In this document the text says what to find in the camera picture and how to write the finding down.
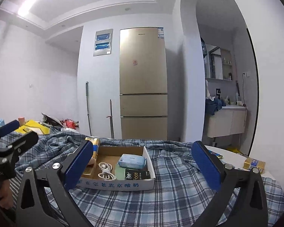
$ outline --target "bottle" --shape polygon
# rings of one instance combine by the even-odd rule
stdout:
[[[239,99],[239,93],[238,91],[236,92],[236,102],[238,102],[240,99]]]

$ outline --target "wall outlet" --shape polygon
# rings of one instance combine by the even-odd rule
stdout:
[[[243,72],[243,74],[245,75],[246,78],[249,78],[250,75],[251,75],[251,72],[250,72],[250,71],[248,71],[248,72]]]

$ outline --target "yellow bag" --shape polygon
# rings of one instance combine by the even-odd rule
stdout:
[[[26,134],[30,131],[36,132],[38,135],[47,135],[49,134],[50,129],[46,126],[39,124],[34,120],[29,120],[25,123],[25,125],[20,126],[18,129],[15,130],[16,132],[20,132],[22,134]]]

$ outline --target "screw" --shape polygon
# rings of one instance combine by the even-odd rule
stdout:
[[[253,171],[253,173],[259,173],[259,169],[258,168],[256,168],[256,167],[254,167],[253,169],[252,169],[252,171]]]
[[[54,163],[54,164],[53,164],[53,168],[54,168],[54,169],[58,169],[59,167],[60,167],[60,163]]]
[[[227,169],[227,170],[231,170],[233,168],[233,166],[231,164],[225,164],[224,167]]]
[[[29,166],[28,168],[25,169],[25,171],[26,171],[27,173],[29,173],[29,172],[32,171],[32,168]]]

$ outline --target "bathroom sink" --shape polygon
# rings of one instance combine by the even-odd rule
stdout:
[[[226,105],[225,107],[222,107],[222,109],[231,109],[231,108],[245,109],[245,107],[236,106],[236,105]]]

